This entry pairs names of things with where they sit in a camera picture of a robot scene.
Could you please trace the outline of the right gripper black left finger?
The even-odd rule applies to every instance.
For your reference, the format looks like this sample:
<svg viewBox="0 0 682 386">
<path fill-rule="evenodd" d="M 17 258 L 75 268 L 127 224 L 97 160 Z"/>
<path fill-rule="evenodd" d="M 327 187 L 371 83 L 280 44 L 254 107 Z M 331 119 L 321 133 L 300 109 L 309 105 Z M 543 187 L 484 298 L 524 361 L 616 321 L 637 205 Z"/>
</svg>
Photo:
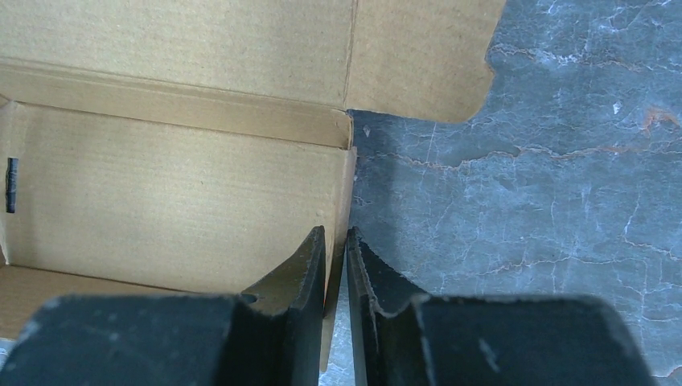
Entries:
<svg viewBox="0 0 682 386">
<path fill-rule="evenodd" d="M 325 230 L 238 294 L 80 295 L 29 319 L 4 385 L 316 385 Z"/>
</svg>

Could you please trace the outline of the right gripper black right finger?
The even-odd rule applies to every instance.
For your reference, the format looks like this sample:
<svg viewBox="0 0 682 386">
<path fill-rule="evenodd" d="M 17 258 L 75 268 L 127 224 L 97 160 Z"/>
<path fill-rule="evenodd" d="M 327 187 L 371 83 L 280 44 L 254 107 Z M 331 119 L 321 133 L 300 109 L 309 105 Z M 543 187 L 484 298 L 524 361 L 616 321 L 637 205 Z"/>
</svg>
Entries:
<svg viewBox="0 0 682 386">
<path fill-rule="evenodd" d="M 436 296 L 346 242 L 358 385 L 653 385 L 612 306 L 592 296 Z"/>
</svg>

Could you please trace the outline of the cardboard box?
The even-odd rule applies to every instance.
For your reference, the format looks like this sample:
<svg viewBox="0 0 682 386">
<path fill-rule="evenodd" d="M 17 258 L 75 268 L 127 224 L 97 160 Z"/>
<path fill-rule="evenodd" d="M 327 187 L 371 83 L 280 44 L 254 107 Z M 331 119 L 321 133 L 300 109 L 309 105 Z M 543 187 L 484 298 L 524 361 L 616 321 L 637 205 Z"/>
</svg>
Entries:
<svg viewBox="0 0 682 386">
<path fill-rule="evenodd" d="M 504 6 L 2 2 L 2 340 L 65 295 L 241 293 L 321 226 L 320 371 L 350 112 L 474 116 Z"/>
</svg>

